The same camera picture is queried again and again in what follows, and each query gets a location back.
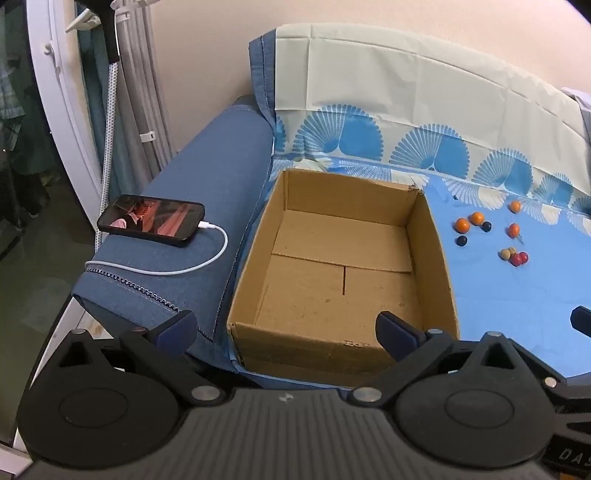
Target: white cloth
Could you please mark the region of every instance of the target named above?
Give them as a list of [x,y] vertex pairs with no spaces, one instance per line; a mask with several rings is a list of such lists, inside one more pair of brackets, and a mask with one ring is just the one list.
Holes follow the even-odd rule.
[[[504,61],[426,35],[284,25],[275,110],[276,161],[424,170],[449,177],[450,191],[464,180],[560,207],[591,194],[591,147],[574,100]],[[493,196],[485,206],[502,205]]]

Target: cardboard box flap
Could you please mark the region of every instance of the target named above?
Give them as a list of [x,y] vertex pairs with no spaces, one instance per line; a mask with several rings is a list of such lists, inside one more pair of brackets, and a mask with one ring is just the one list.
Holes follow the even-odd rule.
[[415,186],[311,170],[284,172],[285,209],[405,226]]
[[414,258],[423,329],[440,328],[459,338],[456,302],[445,255],[424,195],[414,205],[407,233]]
[[291,365],[349,374],[377,372],[394,363],[380,346],[314,340],[244,323],[231,325],[230,331],[242,356],[265,362],[281,364],[289,358]]
[[390,272],[411,272],[403,227],[286,210],[273,254]]
[[239,321],[287,335],[378,348],[375,319],[383,310],[421,327],[412,274],[273,255],[255,321]]

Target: smartphone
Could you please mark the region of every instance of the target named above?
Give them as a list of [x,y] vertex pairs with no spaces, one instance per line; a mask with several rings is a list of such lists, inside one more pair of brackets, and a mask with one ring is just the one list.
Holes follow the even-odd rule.
[[121,195],[105,209],[96,225],[101,232],[181,247],[204,217],[201,203]]

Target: grey hose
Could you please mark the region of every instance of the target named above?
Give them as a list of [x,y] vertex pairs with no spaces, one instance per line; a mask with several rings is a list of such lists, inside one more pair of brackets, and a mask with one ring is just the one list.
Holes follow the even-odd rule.
[[[109,64],[109,83],[107,91],[107,123],[105,128],[105,157],[103,159],[103,188],[100,193],[99,216],[109,202],[109,184],[111,183],[111,163],[113,160],[113,134],[115,133],[115,104],[117,100],[117,63]],[[95,252],[103,241],[103,233],[96,230]]]

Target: metal screw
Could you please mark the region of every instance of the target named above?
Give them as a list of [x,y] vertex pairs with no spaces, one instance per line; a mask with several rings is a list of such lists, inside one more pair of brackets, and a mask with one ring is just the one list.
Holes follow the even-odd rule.
[[201,385],[191,390],[191,395],[195,400],[212,401],[220,396],[221,392],[212,385]]
[[546,377],[544,379],[544,385],[548,388],[554,388],[556,385],[558,385],[558,382],[553,377]]
[[353,390],[353,397],[355,400],[371,403],[382,398],[382,393],[374,387],[359,387]]

